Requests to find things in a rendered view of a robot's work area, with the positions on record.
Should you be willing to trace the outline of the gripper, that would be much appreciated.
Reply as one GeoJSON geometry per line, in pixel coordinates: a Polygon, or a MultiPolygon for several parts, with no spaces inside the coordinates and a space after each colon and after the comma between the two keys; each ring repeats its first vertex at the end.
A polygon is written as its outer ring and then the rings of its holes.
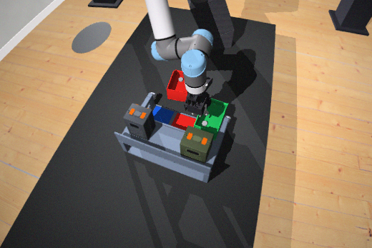
{"type": "Polygon", "coordinates": [[[206,90],[204,90],[204,92],[201,94],[191,94],[187,91],[187,96],[184,103],[185,111],[187,110],[189,112],[192,112],[192,115],[194,114],[199,114],[200,116],[203,115],[203,113],[211,104],[211,98],[210,95],[206,92],[206,90]],[[201,94],[203,95],[201,96],[201,94]]]}

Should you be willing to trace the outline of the grey metal shelf rack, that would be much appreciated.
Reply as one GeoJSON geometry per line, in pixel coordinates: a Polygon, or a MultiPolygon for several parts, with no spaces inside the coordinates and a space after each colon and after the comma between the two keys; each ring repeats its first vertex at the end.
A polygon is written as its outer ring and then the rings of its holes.
{"type": "Polygon", "coordinates": [[[210,153],[204,164],[180,155],[180,142],[187,126],[194,127],[197,117],[157,105],[154,102],[154,97],[155,93],[150,92],[142,104],[146,108],[149,105],[148,109],[152,109],[155,119],[156,127],[149,140],[147,141],[130,134],[126,127],[122,134],[114,133],[123,150],[162,167],[207,183],[230,117],[225,116],[217,139],[213,139],[210,153]],[[128,145],[131,147],[129,148],[128,145]]]}

